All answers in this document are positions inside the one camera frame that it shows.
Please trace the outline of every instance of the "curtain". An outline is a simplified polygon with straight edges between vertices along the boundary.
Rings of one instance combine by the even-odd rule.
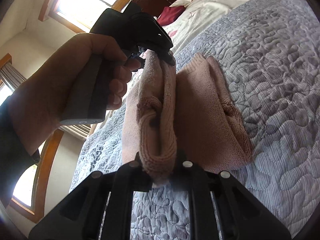
[[[26,80],[26,78],[21,75],[21,73],[16,70],[10,62],[5,63],[0,68],[0,79],[6,86],[11,89],[11,91],[15,91],[16,88]],[[68,133],[72,134],[82,141],[85,141],[87,139],[90,128],[90,125],[86,124],[61,127],[62,130],[67,131]]]

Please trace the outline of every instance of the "pillow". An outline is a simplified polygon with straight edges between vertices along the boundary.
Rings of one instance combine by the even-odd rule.
[[[185,10],[183,5],[177,7],[164,7],[162,14],[158,18],[160,26],[165,26],[173,23]]]

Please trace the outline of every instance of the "gray quilted bedspread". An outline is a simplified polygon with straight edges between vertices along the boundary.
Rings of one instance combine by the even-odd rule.
[[[213,55],[242,113],[254,161],[232,174],[295,236],[320,201],[320,24],[304,0],[250,0],[177,53]],[[125,105],[85,142],[71,189],[121,165]],[[132,239],[189,239],[188,198],[170,186],[133,199]]]

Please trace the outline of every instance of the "sweater sleeve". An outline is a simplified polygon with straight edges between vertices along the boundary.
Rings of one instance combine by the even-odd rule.
[[[0,200],[5,207],[20,176],[40,160],[38,150],[30,156],[20,142],[12,126],[7,101],[0,106]]]

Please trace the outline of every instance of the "folded clothing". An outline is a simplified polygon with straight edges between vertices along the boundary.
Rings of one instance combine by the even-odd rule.
[[[173,23],[176,19],[178,19],[185,9],[186,8],[183,5],[176,7],[164,7],[160,17],[158,18],[158,23],[160,26]]]
[[[196,53],[180,72],[146,52],[146,64],[126,101],[123,163],[139,152],[156,183],[173,170],[176,151],[206,171],[231,170],[252,157],[241,115],[233,105],[217,61]]]

